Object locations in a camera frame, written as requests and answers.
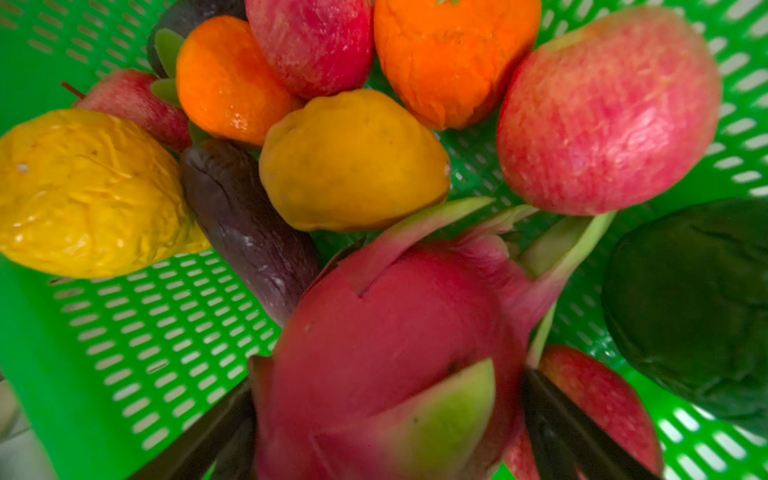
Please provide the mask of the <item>pink dragon fruit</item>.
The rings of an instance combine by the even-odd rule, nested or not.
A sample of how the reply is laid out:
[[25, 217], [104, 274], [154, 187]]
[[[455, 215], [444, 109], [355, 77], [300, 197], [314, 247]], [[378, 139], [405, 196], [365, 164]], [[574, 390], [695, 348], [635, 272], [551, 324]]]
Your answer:
[[328, 267], [249, 362], [260, 479], [489, 479], [522, 430], [529, 337], [613, 221], [565, 217], [527, 250], [520, 205], [425, 209]]

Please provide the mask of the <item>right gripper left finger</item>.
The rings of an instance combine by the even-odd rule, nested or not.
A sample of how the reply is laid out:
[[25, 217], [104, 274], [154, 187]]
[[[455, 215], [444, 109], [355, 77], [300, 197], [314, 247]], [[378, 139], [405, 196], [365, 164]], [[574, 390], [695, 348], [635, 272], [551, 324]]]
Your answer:
[[255, 427], [250, 383], [244, 379], [131, 478], [253, 479]]

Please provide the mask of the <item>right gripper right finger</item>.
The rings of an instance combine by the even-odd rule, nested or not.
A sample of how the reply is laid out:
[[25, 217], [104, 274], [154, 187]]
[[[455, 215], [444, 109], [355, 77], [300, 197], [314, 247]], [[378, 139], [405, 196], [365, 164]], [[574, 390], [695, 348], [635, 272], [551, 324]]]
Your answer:
[[525, 424], [542, 479], [652, 480], [632, 457], [539, 370], [523, 375]]

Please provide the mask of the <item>yellow lemon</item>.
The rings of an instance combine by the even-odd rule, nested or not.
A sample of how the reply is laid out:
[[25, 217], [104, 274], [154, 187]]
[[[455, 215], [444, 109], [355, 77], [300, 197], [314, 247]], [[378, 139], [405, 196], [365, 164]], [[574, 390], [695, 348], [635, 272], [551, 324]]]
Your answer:
[[210, 249], [178, 161], [137, 124], [63, 109], [1, 138], [1, 252], [78, 279], [132, 274]]

